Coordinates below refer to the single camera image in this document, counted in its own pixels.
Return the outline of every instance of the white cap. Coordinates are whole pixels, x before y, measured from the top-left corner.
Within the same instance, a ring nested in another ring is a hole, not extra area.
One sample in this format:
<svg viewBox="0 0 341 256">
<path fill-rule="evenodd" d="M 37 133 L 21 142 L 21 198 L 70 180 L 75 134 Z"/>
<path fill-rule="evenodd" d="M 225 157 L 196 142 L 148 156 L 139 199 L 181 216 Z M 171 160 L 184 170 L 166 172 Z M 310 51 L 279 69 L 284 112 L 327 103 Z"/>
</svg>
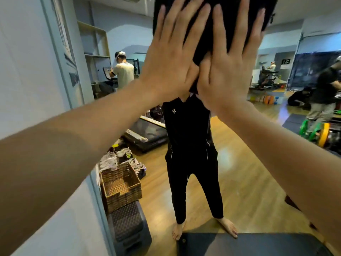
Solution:
<svg viewBox="0 0 341 256">
<path fill-rule="evenodd" d="M 117 54 L 117 56 L 115 56 L 115 59 L 116 59 L 119 55 L 126 55 L 126 53 L 123 52 L 123 51 L 120 51 L 120 52 Z"/>
</svg>

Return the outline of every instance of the green weight plate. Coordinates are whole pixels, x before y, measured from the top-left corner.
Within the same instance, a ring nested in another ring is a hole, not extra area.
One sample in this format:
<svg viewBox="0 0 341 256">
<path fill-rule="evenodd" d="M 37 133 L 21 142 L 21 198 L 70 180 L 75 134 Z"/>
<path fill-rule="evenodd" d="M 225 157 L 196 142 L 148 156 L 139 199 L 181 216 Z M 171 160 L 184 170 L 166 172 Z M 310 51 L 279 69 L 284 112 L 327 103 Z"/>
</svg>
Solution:
<svg viewBox="0 0 341 256">
<path fill-rule="evenodd" d="M 314 129 L 314 131 L 310 134 L 308 140 L 311 142 L 315 139 L 316 137 L 316 132 L 318 132 L 319 130 L 321 130 L 321 123 L 319 123 L 316 128 Z"/>
<path fill-rule="evenodd" d="M 299 135 L 301 137 L 305 136 L 305 133 L 308 130 L 308 122 L 309 122 L 309 120 L 305 120 L 305 121 L 303 121 L 303 123 L 301 125 L 300 131 L 299 131 Z"/>
</svg>

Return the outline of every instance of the black sign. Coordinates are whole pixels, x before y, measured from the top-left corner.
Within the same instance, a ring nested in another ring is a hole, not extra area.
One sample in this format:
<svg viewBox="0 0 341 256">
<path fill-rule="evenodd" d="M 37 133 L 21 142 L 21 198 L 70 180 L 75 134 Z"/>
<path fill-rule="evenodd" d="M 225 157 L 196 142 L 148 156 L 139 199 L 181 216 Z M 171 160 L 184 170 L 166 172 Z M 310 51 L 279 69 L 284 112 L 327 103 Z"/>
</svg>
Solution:
<svg viewBox="0 0 341 256">
<path fill-rule="evenodd" d="M 290 58 L 282 60 L 282 64 L 290 64 L 290 62 L 291 62 Z"/>
</svg>

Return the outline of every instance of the bare foot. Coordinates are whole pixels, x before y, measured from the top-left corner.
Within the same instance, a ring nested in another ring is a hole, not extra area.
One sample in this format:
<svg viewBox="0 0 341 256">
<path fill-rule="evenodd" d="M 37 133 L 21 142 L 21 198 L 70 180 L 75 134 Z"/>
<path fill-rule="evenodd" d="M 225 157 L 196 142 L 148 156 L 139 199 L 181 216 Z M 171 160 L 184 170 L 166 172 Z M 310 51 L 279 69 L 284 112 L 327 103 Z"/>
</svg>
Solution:
<svg viewBox="0 0 341 256">
<path fill-rule="evenodd" d="M 226 219 L 226 218 L 221 218 L 221 219 L 217 219 L 216 220 L 225 228 L 226 231 L 228 231 L 229 234 L 231 234 L 234 238 L 237 238 L 237 229 L 234 226 L 234 224 Z"/>
<path fill-rule="evenodd" d="M 179 240 L 182 235 L 182 230 L 185 227 L 186 221 L 184 221 L 182 224 L 175 224 L 172 235 L 174 240 Z"/>
</svg>

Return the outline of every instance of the woven basket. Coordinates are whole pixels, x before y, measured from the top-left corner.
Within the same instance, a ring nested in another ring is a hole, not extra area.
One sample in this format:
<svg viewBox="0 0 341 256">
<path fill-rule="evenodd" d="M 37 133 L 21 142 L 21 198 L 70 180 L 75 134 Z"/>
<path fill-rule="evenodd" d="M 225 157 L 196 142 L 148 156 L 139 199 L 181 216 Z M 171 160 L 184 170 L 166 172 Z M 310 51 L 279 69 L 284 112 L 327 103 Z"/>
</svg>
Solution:
<svg viewBox="0 0 341 256">
<path fill-rule="evenodd" d="M 141 182 L 129 163 L 100 172 L 108 213 L 142 198 Z"/>
</svg>

